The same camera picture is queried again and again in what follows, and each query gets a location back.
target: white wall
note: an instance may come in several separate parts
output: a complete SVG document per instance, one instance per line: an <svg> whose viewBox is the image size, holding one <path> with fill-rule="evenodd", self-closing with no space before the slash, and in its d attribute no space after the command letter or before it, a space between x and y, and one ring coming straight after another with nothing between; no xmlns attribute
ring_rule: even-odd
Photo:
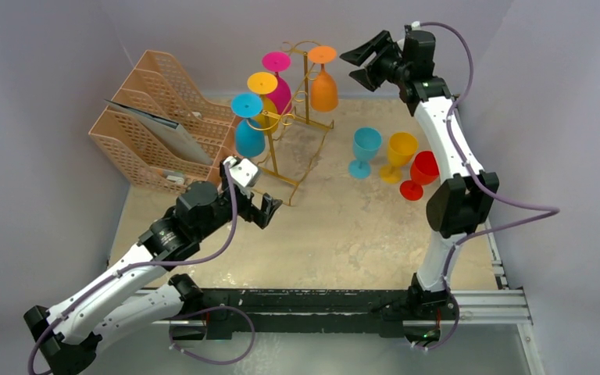
<svg viewBox="0 0 600 375"><path fill-rule="evenodd" d="M600 373L600 1L515 0L461 114L503 194L562 207L497 236L548 373ZM526 214L496 203L491 219Z"/></svg>
<svg viewBox="0 0 600 375"><path fill-rule="evenodd" d="M127 181L87 132L129 69L97 0L0 1L0 373L22 315L105 267Z"/></svg>
<svg viewBox="0 0 600 375"><path fill-rule="evenodd" d="M208 94L247 91L250 74L263 70L261 58L283 41L317 40L340 53L359 47L381 30L396 38L414 20L440 20L466 33L478 60L512 0L102 0L134 62L146 49L174 54ZM443 32L437 72L455 88L465 81L459 44ZM302 59L284 77L293 89L302 78ZM348 77L356 69L341 60L328 65L341 95L368 95ZM396 95L385 85L378 92Z"/></svg>

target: gold metal rack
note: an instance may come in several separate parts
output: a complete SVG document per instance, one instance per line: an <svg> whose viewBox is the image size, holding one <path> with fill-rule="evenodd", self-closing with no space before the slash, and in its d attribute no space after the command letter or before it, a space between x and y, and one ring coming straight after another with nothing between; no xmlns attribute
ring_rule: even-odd
<svg viewBox="0 0 600 375"><path fill-rule="evenodd" d="M262 114L265 116L265 126L264 127L260 127L260 128L254 127L254 126L252 126L251 123L248 123L252 129L255 129L258 131L264 131L266 134L266 137L268 138L268 152L266 154L266 157L263 160L257 162L256 164L259 166L259 168L265 174L275 177L278 180L281 180L281 181L293 186L293 191L291 192L291 195L288 197L288 200L284 201L284 204L289 205L289 206L293 206L292 199L293 199L293 196L295 195L295 192L298 190L298 188L300 187L300 184L305 180L305 178L307 178L307 175L312 170L312 164L314 163L314 160L318 157L318 155L321 152L321 149L323 148L323 144L325 143L325 137L327 136L327 133L330 130L334 129L334 120L331 120L330 123L326 125L324 123L320 123L318 121L312 120L309 117L309 82L311 80L315 79L315 78L310 77L310 75L312 73L318 73L318 71L314 70L314 66L316 66L315 63L312 63L311 66L309 65L309 57L308 57L309 52L298 48L298 46L304 45L304 44L314 44L315 46L321 45L317 41L300 41L299 43L296 43L296 44L292 44L290 42L285 41L284 43L282 43L282 48L281 48L281 51L287 53L289 56L294 55L294 54L302 55L303 68L305 71L305 75L304 75L300 85L298 85L298 89L295 90L294 94L291 96L291 100L288 103L287 108L285 108L284 111L282 111L282 113L287 112L287 110L289 110L288 106L291 105L292 112L289 111L289 113L286 113L284 115L278 115L276 113L271 113L271 112L264 110L262 112ZM298 96L300 94L303 94L304 98L299 98ZM293 105L294 103L305 103L304 115L298 114L298 107ZM299 180L295 180L290 177L286 177L285 175L283 175L279 172L279 169L277 168L277 156L275 154L275 142L279 142L284 137L288 126L293 124L293 122L295 122L296 120L323 131L323 137L321 138L320 145L319 145L318 149L316 150L316 153L314 153L314 155L309 160L309 163L307 164L307 169L305 170L304 174L302 175L302 177ZM279 123L281 123L283 125L283 128L281 130L279 137L273 138L272 132L270 130L277 128ZM267 163L268 160L272 161L272 164L273 164L272 170L269 170L266 167L261 166L264 163Z"/></svg>

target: marble surface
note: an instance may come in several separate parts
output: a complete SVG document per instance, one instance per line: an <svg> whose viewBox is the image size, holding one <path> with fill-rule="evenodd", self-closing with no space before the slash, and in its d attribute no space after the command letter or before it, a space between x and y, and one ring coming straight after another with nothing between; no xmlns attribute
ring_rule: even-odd
<svg viewBox="0 0 600 375"><path fill-rule="evenodd" d="M300 185L293 207L282 206L273 222L260 230L239 220L232 245L220 257L197 266L177 267L202 287L223 288L407 288L423 261L430 237L425 206L438 187L425 188L418 202L406 201L398 184L382 182L377 171L386 163L388 138L397 131L415 135L418 151L429 149L420 125L399 100L341 100L320 157ZM352 137L360 127L375 127L384 144L371 162L372 175L355 180L348 175L353 160ZM320 130L296 123L277 143L282 174L299 177L319 146ZM409 165L403 169L409 178ZM263 176L257 187L286 199L291 186ZM258 205L260 198L255 198ZM165 210L173 195L131 187L114 241L111 261L117 261ZM216 251L230 226L202 242L195 257ZM165 283L167 274L150 287ZM485 237L464 245L452 275L459 290L496 289L491 256Z"/></svg>

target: purple cable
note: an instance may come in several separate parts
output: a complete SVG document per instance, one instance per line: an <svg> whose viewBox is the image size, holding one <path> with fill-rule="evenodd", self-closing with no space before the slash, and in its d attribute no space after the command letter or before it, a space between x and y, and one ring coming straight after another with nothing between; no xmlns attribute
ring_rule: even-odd
<svg viewBox="0 0 600 375"><path fill-rule="evenodd" d="M218 250L217 252L215 252L212 255L206 256L205 258L201 258L201 259L196 259L196 260L186 260L186 261L182 261L182 262L140 262L140 263L132 263L128 266L125 266L124 268L122 268L121 270L117 270L116 273L121 276L123 275L123 273L126 273L129 270L132 270L133 268L138 268L138 267L143 267L143 266L192 266L194 264L199 264L199 263L205 263L208 262L209 260L213 260L215 258L217 258L218 256L220 256L224 251L227 250L227 248L229 247L229 245L231 244L231 242L234 239L234 235L236 232L236 226L238 223L238 205L236 203L236 193L235 193L235 186L234 186L234 181L233 178L231 177L231 173L229 171L228 168L224 168L224 173L227 175L227 183L229 186L229 193L230 193L230 197L231 197L231 230L229 231L229 236L227 237L227 240L224 242L224 245L222 245L222 248L220 250ZM34 370L34 360L35 360L35 356L38 353L38 350L40 350L40 347L42 345L42 342L47 338L48 335L50 335L53 330L65 319L67 319L68 315L74 311L82 302L84 302L86 300L86 298L92 296L96 291L99 291L100 289L102 289L105 285L107 285L109 282L113 281L114 279L116 279L116 277L114 275L109 275L107 276L104 280L100 281L99 283L97 283L96 285L94 285L92 288L90 288L88 291L86 291L86 293L84 293L83 295L81 295L80 297L78 297L72 304L70 304L70 306L68 306L67 309L63 310L61 312L61 316L58 317L56 320L54 320L51 324L49 324L49 326L42 332L42 334L40 335L40 337L35 341L35 345L33 347L33 350L31 351L30 355L29 355L29 359L28 359L28 373L29 375L49 375L52 373L51 370L48 370L44 373L36 373ZM229 306L219 306L220 309L225 309ZM242 314L242 315L246 315L244 312L229 307L229 310L232 311L237 311L238 313ZM249 353L249 351L251 350L252 346L254 345L254 325L250 324L250 327L252 328L252 343L250 344L250 348L248 348L248 350L245 352L245 355L247 355ZM196 359L199 360L203 360L204 362L208 362L210 363L211 359L205 359L202 358L200 356L195 356Z"/></svg>
<svg viewBox="0 0 600 375"><path fill-rule="evenodd" d="M215 359L207 359L205 357L201 357L200 355L196 355L195 353L188 352L187 350L181 348L178 344L176 344L176 342L173 340L173 335L171 334L171 328L169 328L169 341L171 342L171 347L176 349L177 351L187 355L188 357L198 359L202 362L205 362L205 363L208 363L211 365L232 365L232 364L242 360L244 357L246 357L249 354L249 352L252 351L252 348L254 348L254 339L256 336L256 332L254 331L254 323L252 322L252 319L249 316L247 316L247 314L242 312L241 310L236 309L231 306L216 306L216 307L210 307L208 309L199 310L197 312L193 312L193 313L187 314L187 315L175 316L170 319L172 319L172 320L189 319L189 318L192 318L197 315L210 313L211 311L220 310L220 309L231 310L235 313L242 315L245 318L245 320L247 320L247 324L249 324L249 328L252 331L252 339L249 341L249 346L247 347L247 349L245 349L245 352L243 352L241 355L239 355L238 357L236 357L234 359L229 359L228 361L216 361Z"/></svg>
<svg viewBox="0 0 600 375"><path fill-rule="evenodd" d="M461 238L460 240L455 242L454 245L449 249L449 253L448 253L448 256L447 256L447 259L445 262L445 267L443 268L443 275L447 275L448 270L449 270L449 265L452 262L452 257L454 255L454 253L456 252L456 248L459 247L460 245L463 245L466 241L469 241L475 237L483 236L485 234L494 233L494 232L498 232L500 230L505 230L505 229L509 229L509 228L513 228L513 227L518 227L519 225L532 223L533 221L546 219L547 217L557 215L560 212L560 209L558 207L553 207L550 205L532 205L529 203L517 201L512 198L507 198L502 195L498 195L498 194L494 193L493 191L489 190L487 187L485 187L481 183L481 181L478 178L476 178L477 174L476 174L475 170L473 170L473 167L468 162L466 153L463 152L463 150L461 149L461 146L456 141L456 138L454 136L454 131L452 130L452 115L454 114L454 111L459 106L461 101L463 101L463 99L466 98L466 96L468 96L468 93L470 93L470 88L473 86L473 75L474 75L474 71L475 71L474 63L473 63L473 55L470 53L470 47L468 47L468 44L466 43L466 39L464 39L463 36L461 35L461 33L459 33L454 27L451 27L448 24L441 23L441 22L422 22L420 24L420 26L422 26L422 27L438 26L438 27L442 27L444 29L451 31L459 39L459 41L461 41L461 44L463 45L464 49L466 50L466 54L468 56L468 67L470 70L470 73L468 75L468 84L466 85L466 89L463 91L463 93L449 107L449 110L447 111L447 118L445 119L445 124L447 126L449 138L452 141L452 144L454 145L456 152L459 154L461 161L463 162L464 166L468 170L468 173L470 173L470 176L473 177L473 181L474 181L475 185L477 185L477 187L480 190L482 190L486 195L492 197L493 199L495 199L497 201L505 203L506 205L511 205L511 206L514 206L514 207L517 207L520 209L529 209L531 211L544 211L544 213L541 213L536 216L531 216L526 219L522 219L522 220L518 220L518 221L515 221L512 223L507 223L507 224L504 224L504 225L501 225L498 227L482 230L480 232L472 233L472 234L465 236L464 238ZM448 285L447 279L443 278L443 282L445 283L445 290L448 292L448 294L450 296L452 296L452 298L454 298L454 295L452 294L452 291ZM460 314L459 304L457 303L456 304L456 318L454 320L454 325L452 325L452 328L449 330L447 335L445 335L445 338L443 340L439 341L436 345L429 347L428 350L436 349L436 348L442 346L445 342L447 342L447 340L449 340L449 338L452 337L452 335L456 331L457 326L459 325L459 314Z"/></svg>

